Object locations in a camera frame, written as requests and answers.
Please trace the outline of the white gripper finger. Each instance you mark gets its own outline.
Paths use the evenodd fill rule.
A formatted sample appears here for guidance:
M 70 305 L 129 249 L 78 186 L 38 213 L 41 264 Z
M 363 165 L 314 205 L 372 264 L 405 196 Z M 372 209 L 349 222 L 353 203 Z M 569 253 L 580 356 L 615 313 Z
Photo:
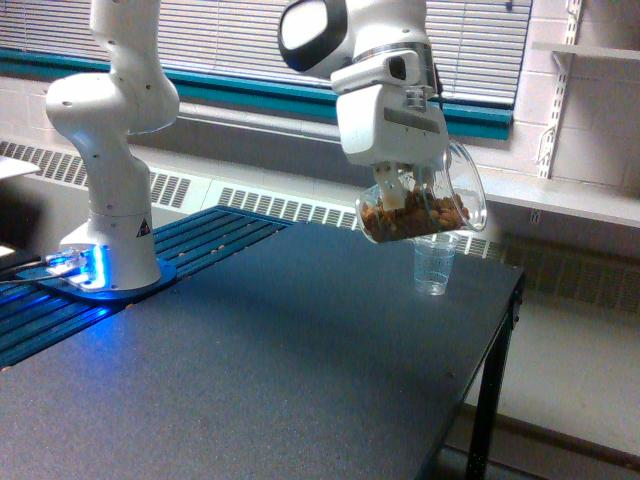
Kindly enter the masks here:
M 404 207 L 404 187 L 396 162 L 381 162 L 374 167 L 374 179 L 380 189 L 384 208 Z
M 408 190 L 413 193 L 431 192 L 431 171 L 428 167 L 414 165 L 409 174 Z

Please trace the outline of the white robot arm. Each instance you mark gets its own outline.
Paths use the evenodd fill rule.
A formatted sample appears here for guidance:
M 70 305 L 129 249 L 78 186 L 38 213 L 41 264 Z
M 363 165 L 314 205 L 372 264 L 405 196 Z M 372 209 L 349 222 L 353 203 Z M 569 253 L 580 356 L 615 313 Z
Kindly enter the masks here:
M 404 171 L 422 173 L 449 144 L 437 93 L 422 1 L 293 1 L 278 26 L 278 47 L 291 69 L 326 79 L 336 93 L 341 147 L 369 166 L 385 211 L 404 207 Z M 132 135 L 172 125 L 179 96 L 158 54 L 156 1 L 95 1 L 90 29 L 109 52 L 106 73 L 54 81 L 46 113 L 78 150 L 88 178 L 89 216 L 60 243 L 82 267 L 52 262 L 86 292 L 133 291 L 157 283 L 150 172 L 130 151 Z

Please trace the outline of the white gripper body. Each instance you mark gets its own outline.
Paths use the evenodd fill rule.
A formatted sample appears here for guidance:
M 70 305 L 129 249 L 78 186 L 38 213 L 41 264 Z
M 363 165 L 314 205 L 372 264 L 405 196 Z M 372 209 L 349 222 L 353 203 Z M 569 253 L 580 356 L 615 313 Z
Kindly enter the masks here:
M 342 149 L 350 163 L 442 167 L 449 134 L 419 51 L 386 51 L 331 74 Z

